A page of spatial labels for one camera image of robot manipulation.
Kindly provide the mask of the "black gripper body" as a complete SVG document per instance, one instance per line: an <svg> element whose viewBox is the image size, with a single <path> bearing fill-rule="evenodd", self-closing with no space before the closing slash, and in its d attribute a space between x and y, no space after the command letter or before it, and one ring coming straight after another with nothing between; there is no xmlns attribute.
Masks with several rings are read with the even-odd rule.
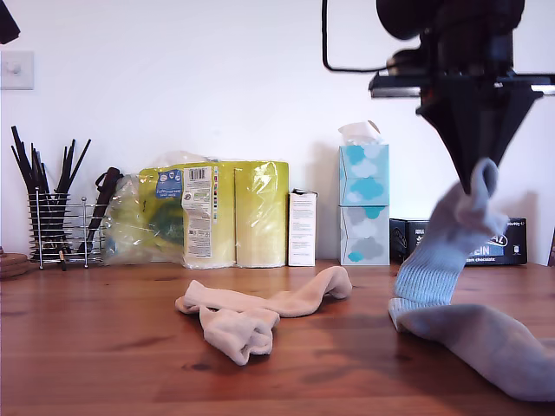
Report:
<svg viewBox="0 0 555 416"><path fill-rule="evenodd" d="M387 74L375 75L369 83L372 98L416 98L427 89L437 61L423 51L397 51L387 60ZM554 96L554 73L516 73L512 68L495 68L487 63L474 63L451 68L437 75L473 78L493 81L496 88L511 86L517 82L529 82L532 91Z"/></svg>

